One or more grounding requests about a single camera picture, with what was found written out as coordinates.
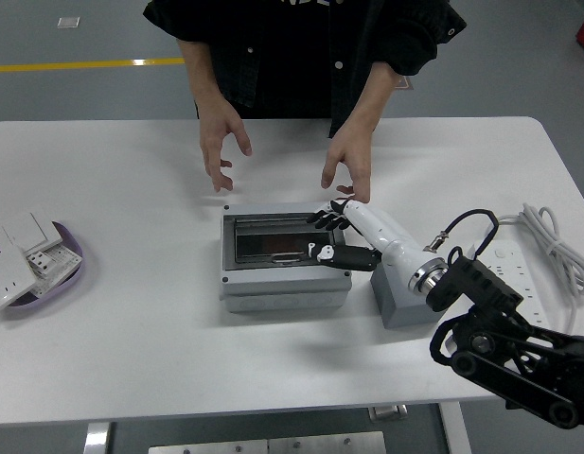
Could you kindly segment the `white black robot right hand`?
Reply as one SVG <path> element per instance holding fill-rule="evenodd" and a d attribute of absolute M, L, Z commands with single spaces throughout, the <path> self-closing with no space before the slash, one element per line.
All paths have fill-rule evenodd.
<path fill-rule="evenodd" d="M 403 284 L 419 293 L 426 276 L 426 264 L 434 258 L 389 215 L 369 204 L 354 200 L 329 201 L 307 218 L 317 228 L 352 226 L 372 247 L 380 252 L 382 263 L 397 270 Z"/>

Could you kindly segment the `person's right hand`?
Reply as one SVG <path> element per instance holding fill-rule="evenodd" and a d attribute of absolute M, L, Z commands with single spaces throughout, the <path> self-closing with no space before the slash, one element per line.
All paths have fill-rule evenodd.
<path fill-rule="evenodd" d="M 232 191 L 233 180 L 222 170 L 231 168 L 232 163 L 222 158 L 224 139 L 232 134 L 240 152 L 251 156 L 253 149 L 243 121 L 234 107 L 223 97 L 212 101 L 197 102 L 200 120 L 200 148 L 203 153 L 204 169 L 210 177 L 216 192 Z"/>

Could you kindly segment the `person's left hand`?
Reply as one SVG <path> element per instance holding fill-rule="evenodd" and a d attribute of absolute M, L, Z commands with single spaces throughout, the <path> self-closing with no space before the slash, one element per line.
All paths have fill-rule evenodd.
<path fill-rule="evenodd" d="M 371 127 L 350 122 L 335 133 L 322 170 L 323 189 L 331 187 L 338 164 L 343 164 L 348 170 L 351 184 L 338 185 L 336 190 L 356 201 L 370 202 L 372 133 Z"/>

